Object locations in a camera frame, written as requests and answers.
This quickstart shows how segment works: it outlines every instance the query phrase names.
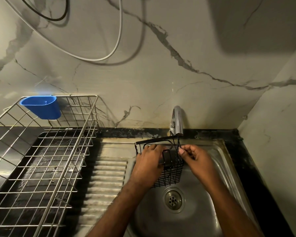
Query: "stainless steel sink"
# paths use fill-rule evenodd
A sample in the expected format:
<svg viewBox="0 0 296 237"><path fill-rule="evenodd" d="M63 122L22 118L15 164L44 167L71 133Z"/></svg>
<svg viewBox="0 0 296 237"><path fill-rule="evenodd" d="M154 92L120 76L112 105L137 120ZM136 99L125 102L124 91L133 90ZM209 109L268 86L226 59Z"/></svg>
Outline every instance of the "stainless steel sink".
<svg viewBox="0 0 296 237"><path fill-rule="evenodd" d="M196 144L212 157L221 179L254 221L246 195L223 141L181 140ZM222 236L213 202L185 164L177 184L150 189L128 225L124 237Z"/></svg>
<svg viewBox="0 0 296 237"><path fill-rule="evenodd" d="M89 188L75 236L85 236L110 205L133 170L134 143L143 139L105 138L100 142ZM222 140L180 140L206 149L221 179L247 215L255 222L232 160ZM210 196L184 165L177 184L150 189L131 219L124 237L222 236Z"/></svg>

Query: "left hand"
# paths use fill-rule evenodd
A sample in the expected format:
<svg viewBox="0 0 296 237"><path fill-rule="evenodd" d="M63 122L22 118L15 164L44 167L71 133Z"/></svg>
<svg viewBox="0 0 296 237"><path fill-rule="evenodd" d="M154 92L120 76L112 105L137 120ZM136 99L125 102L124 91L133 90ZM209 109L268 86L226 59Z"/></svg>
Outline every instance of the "left hand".
<svg viewBox="0 0 296 237"><path fill-rule="evenodd" d="M162 145L146 145L142 153L137 155L129 180L146 189L152 187L163 171L163 165L159 165L159 159L162 158L162 151L166 149Z"/></svg>

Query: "hand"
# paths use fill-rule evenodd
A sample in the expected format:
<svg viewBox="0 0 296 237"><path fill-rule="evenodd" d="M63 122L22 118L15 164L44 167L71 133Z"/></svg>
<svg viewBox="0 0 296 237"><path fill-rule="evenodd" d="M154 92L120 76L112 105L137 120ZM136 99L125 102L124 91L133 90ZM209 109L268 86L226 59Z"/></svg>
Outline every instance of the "hand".
<svg viewBox="0 0 296 237"><path fill-rule="evenodd" d="M146 145L142 153L137 155L129 180L146 189L152 187L163 171L163 165L159 165L159 159L162 158L162 151L166 149L162 145Z"/></svg>
<svg viewBox="0 0 296 237"><path fill-rule="evenodd" d="M220 182L220 177L214 167L209 154L196 145L183 145L179 155L191 168L192 173L203 183L208 191L209 187Z"/></svg>

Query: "sink drain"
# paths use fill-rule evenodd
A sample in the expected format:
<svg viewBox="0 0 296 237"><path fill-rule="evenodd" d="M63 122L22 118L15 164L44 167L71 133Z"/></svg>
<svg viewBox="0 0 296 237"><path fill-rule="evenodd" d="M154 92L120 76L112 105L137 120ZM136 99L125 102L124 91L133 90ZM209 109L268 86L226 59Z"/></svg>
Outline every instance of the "sink drain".
<svg viewBox="0 0 296 237"><path fill-rule="evenodd" d="M184 208L185 198L182 191L176 187L166 188L162 198L166 208L172 213L179 213Z"/></svg>

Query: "chrome faucet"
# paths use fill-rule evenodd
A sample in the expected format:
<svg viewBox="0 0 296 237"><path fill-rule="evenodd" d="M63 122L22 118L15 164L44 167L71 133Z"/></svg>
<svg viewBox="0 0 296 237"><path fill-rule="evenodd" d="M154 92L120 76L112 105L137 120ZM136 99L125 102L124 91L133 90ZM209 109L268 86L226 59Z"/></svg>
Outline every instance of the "chrome faucet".
<svg viewBox="0 0 296 237"><path fill-rule="evenodd" d="M182 109L178 105L173 108L170 135L183 135Z"/></svg>

